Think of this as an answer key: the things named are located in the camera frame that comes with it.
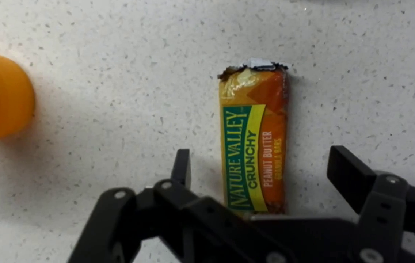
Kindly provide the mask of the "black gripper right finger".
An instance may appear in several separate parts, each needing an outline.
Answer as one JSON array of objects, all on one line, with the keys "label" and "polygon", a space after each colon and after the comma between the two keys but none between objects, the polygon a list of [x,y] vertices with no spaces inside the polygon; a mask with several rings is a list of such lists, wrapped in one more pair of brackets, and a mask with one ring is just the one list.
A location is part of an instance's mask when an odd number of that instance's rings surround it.
[{"label": "black gripper right finger", "polygon": [[415,187],[405,178],[374,171],[345,146],[329,151],[327,178],[359,216],[350,246],[356,263],[415,263],[402,249],[415,235]]}]

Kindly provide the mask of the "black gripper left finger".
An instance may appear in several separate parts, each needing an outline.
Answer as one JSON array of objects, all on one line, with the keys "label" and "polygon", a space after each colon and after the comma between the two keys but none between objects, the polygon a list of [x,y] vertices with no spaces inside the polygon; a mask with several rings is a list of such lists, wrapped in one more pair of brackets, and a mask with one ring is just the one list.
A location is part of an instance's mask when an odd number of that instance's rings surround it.
[{"label": "black gripper left finger", "polygon": [[190,176],[190,151],[178,149],[166,180],[140,193],[104,192],[67,263],[133,263],[150,238],[161,238],[181,263],[247,263],[228,235],[235,219],[212,199],[193,195]]}]

